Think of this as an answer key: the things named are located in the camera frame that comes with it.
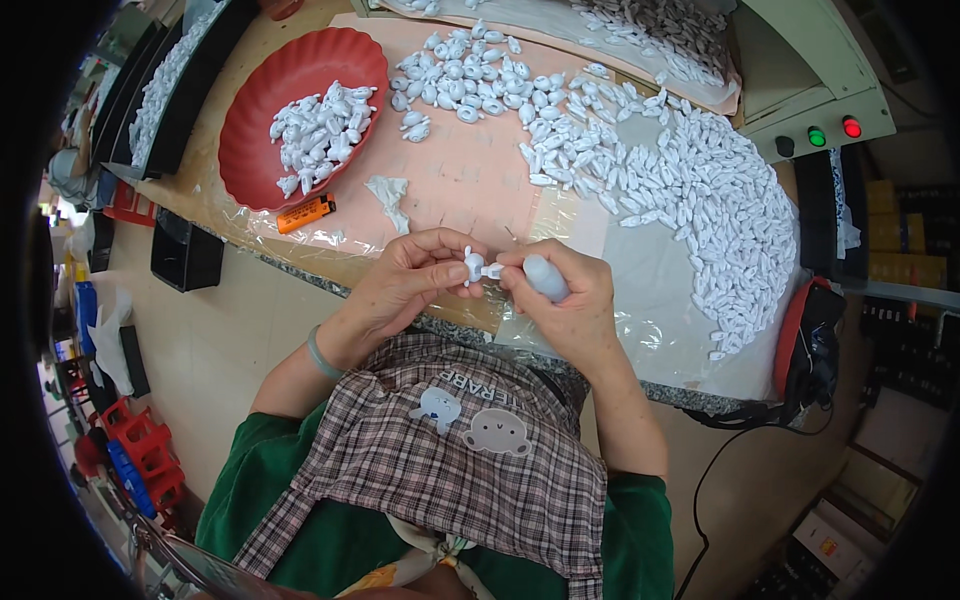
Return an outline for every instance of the glue bottle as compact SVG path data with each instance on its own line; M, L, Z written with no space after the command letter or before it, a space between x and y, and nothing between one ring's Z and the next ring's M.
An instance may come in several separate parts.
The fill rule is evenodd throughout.
M560 269L539 254L528 254L523 259L523 273L527 275L530 287L547 296L554 304L570 295L570 288L566 287Z

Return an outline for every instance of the black cable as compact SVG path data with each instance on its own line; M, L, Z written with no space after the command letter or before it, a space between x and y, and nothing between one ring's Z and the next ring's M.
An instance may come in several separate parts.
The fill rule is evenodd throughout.
M886 82L880 82L880 85L882 85L888 92L890 92L891 94L893 94L893 95L894 95L894 98L896 98L897 100L900 100L901 102L903 102L903 103L906 105L907 108L910 108L911 110L913 110L914 112L916 112L917 114L919 114L920 116L922 116L923 118L926 118L926 119L939 119L939 118L940 118L939 116L933 114L932 112L927 112L926 110L921 110L921 109L917 108L916 105L914 105L912 102L910 102L909 100L907 100L906 98L904 98L898 91L896 91L893 87L891 87L890 85L888 85Z
M717 450L717 453L713 455L713 458L710 460L707 468L704 469L704 474L700 476L700 481L697 483L697 489L693 493L693 526L697 529L697 535L700 536L700 539L704 541L704 548L700 551L700 554L697 555L697 558L693 561L693 564L690 566L690 569L686 572L686 577L684 582L680 585L680 589L677 590L677 595L673 597L673 600L680 600L684 597L684 592L686 587L690 585L690 580L693 579L693 573L697 570L697 566L700 565L700 561L704 559L704 555L707 554L707 550L710 548L710 540L707 538L707 534L704 533L704 530L700 528L700 518L697 515L697 501L700 498L700 487L704 485L704 480L707 479L707 473L710 472L710 468L713 467L713 463L717 462L717 459L720 458L720 454L724 449L730 445L733 440L736 440L743 434L755 431L761 427L777 427L778 429L786 429L791 433L796 433L801 436L816 436L820 435L830 426L830 422L833 420L833 404L831 403L828 408L823 410L829 410L830 414L827 417L827 422L824 423L824 426L816 431L801 431L795 427L788 427L787 425L780 425L779 423L763 423L762 425L757 425L756 427L751 427L750 429L744 429L743 431L738 431L728 440L726 440L723 445L720 446L720 449Z

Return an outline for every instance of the woman's right hand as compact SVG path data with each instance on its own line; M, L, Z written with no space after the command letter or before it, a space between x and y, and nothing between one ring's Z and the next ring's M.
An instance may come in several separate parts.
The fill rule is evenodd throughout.
M560 270L570 295L559 304L534 290L523 273L523 259L539 254ZM514 295L517 312L526 313L563 358L587 379L625 357L613 324L613 278L610 265L580 254L556 239L503 252L500 285Z

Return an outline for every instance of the yellow box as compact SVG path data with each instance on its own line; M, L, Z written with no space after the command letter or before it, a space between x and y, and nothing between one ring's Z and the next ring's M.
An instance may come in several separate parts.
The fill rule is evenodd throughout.
M907 253L926 254L924 216L905 215ZM902 252L902 222L899 214L870 215L868 229L871 252Z
M917 270L915 285L943 289L947 282L945 256L870 252L870 279L874 281L914 285L910 281L910 271L914 267Z
M900 212L892 181L867 181L867 212L872 215Z

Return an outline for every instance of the tiled floor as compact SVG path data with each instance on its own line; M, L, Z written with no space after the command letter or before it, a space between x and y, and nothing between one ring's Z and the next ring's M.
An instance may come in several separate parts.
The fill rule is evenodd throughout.
M246 417L267 371L342 300L230 246L218 287L179 294L150 273L151 235L147 228L118 223L110 269L95 277L101 297L117 283L132 294L132 320L153 390L144 401L169 424L187 483L206 500L233 430ZM686 598L735 595L803 507L839 472L869 362L856 332L858 313L859 302L851 299L836 414L827 432L806 438L771 428L753 431L732 443L713 467L699 510L711 546ZM693 526L694 489L732 433L706 428L662 404L655 409L670 444L667 493L679 584L702 547ZM824 416L811 416L806 428L818 428ZM596 448L592 403L583 424L585 442Z

